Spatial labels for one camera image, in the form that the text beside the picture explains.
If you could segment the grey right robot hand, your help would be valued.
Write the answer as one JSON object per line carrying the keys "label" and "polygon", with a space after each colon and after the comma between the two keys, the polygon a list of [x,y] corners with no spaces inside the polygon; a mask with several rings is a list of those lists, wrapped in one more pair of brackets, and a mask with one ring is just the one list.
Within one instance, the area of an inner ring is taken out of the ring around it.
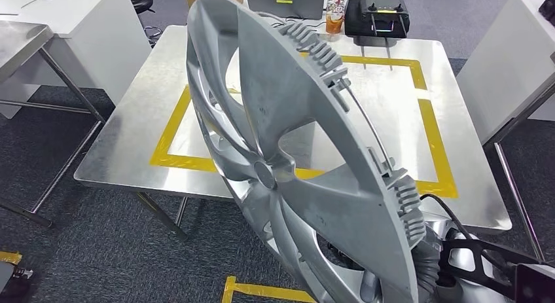
{"label": "grey right robot hand", "polygon": [[459,232],[451,218],[436,213],[423,212],[426,225],[424,240],[431,244],[440,244],[441,241],[449,240],[453,232]]}

